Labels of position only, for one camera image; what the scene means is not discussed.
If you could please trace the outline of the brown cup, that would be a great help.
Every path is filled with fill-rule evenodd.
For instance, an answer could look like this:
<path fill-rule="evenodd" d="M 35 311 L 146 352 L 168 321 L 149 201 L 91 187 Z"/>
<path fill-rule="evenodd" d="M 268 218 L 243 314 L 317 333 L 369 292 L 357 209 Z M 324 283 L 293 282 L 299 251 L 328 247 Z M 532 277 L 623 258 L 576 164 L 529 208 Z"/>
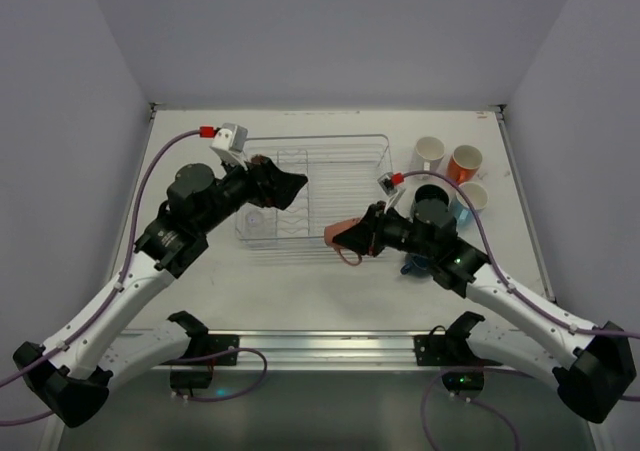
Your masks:
<path fill-rule="evenodd" d="M 264 155 L 254 155 L 251 157 L 249 163 L 252 167 L 264 167 L 272 163 L 271 159 Z"/>

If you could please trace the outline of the pink cup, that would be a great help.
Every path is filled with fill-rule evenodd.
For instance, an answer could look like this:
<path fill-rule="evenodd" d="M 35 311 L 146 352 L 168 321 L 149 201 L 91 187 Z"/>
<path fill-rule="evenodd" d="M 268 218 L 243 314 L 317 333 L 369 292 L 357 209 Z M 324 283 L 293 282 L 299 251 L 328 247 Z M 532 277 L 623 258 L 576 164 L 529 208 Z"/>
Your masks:
<path fill-rule="evenodd" d="M 324 243 L 336 252 L 347 265 L 355 267 L 362 263 L 364 241 L 358 231 L 360 218 L 350 218 L 336 222 L 324 229 Z"/>

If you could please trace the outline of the dark blue mug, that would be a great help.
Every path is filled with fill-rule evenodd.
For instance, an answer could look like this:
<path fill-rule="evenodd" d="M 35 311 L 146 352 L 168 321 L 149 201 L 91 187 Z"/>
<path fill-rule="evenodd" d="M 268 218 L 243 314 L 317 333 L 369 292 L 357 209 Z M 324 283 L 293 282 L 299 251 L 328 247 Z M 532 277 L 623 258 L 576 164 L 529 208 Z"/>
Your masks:
<path fill-rule="evenodd" d="M 400 274 L 402 276 L 417 276 L 417 277 L 427 277 L 431 275 L 430 263 L 429 261 L 419 255 L 415 254 L 406 254 L 404 259 L 404 264 L 400 268 Z"/>

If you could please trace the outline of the dark green mug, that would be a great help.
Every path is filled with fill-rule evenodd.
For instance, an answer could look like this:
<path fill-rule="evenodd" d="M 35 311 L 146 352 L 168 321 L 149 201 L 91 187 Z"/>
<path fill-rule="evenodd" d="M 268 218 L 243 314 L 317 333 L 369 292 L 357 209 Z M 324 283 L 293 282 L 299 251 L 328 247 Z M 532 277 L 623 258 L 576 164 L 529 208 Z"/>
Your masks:
<path fill-rule="evenodd" d="M 425 184 L 417 188 L 413 196 L 413 203 L 418 204 L 422 201 L 436 200 L 442 202 L 445 206 L 449 206 L 449 194 L 440 186 L 435 184 Z"/>

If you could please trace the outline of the white mug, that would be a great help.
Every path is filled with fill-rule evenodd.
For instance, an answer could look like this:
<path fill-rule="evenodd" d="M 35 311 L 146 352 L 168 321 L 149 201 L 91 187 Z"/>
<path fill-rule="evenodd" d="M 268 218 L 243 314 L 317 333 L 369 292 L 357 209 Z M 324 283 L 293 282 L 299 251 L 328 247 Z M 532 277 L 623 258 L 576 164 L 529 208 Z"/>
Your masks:
<path fill-rule="evenodd" d="M 445 145 L 437 137 L 419 138 L 414 147 L 410 163 L 411 171 L 437 171 L 445 156 Z"/>

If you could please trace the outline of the light blue mug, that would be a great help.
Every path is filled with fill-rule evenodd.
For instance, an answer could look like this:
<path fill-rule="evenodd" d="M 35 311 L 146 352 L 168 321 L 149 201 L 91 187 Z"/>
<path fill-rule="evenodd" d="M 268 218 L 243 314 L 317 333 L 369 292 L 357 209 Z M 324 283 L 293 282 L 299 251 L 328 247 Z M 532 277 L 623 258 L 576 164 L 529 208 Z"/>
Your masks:
<path fill-rule="evenodd" d="M 474 221 L 474 214 L 480 214 L 488 205 L 489 195 L 486 188 L 478 182 L 465 182 L 460 185 L 462 192 L 456 191 L 450 210 L 458 227 L 465 227 Z"/>

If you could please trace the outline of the orange mug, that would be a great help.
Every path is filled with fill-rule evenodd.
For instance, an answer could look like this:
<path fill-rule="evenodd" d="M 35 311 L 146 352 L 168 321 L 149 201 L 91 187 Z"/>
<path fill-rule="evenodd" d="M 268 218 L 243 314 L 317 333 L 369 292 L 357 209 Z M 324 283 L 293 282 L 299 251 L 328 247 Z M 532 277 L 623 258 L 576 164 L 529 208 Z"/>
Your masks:
<path fill-rule="evenodd" d="M 472 145 L 460 145 L 451 153 L 446 176 L 457 184 L 470 181 L 483 163 L 481 151 Z"/>

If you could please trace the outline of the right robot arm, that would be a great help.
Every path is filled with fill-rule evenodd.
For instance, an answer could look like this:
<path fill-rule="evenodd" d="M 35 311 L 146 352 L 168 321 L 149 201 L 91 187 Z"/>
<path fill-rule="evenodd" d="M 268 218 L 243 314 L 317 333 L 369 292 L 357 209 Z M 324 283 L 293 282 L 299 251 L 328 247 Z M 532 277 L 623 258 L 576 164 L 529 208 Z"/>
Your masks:
<path fill-rule="evenodd" d="M 517 346 L 500 345 L 492 361 L 550 383 L 571 411 L 603 423 L 637 376 L 629 333 L 613 322 L 598 326 L 525 288 L 487 250 L 463 240 L 456 225 L 439 199 L 418 202 L 410 218 L 380 201 L 361 218 L 326 227 L 324 238 L 327 245 L 359 257 L 392 248 L 425 258 L 440 287 L 525 334 Z"/>

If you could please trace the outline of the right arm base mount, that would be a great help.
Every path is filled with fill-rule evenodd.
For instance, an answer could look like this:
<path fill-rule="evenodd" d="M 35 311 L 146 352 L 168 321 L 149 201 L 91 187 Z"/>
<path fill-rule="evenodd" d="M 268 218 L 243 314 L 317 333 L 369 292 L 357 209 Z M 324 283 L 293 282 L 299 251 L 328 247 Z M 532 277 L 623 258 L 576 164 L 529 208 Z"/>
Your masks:
<path fill-rule="evenodd" d="M 485 318 L 471 311 L 464 312 L 449 327 L 436 325 L 427 334 L 412 337 L 416 364 L 425 366 L 500 366 L 493 360 L 476 356 L 469 347 L 471 331 Z"/>

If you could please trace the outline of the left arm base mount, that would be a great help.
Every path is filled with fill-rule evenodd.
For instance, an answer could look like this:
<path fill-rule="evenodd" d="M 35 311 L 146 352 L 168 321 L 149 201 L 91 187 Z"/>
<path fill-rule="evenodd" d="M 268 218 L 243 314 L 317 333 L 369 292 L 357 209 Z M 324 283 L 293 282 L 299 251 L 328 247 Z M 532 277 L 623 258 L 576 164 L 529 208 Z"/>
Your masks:
<path fill-rule="evenodd" d="M 209 329 L 195 316 L 186 311 L 171 314 L 168 320 L 178 324 L 188 336 L 186 351 L 172 364 L 221 365 L 237 364 L 237 349 L 240 337 L 236 334 L 211 334 Z"/>

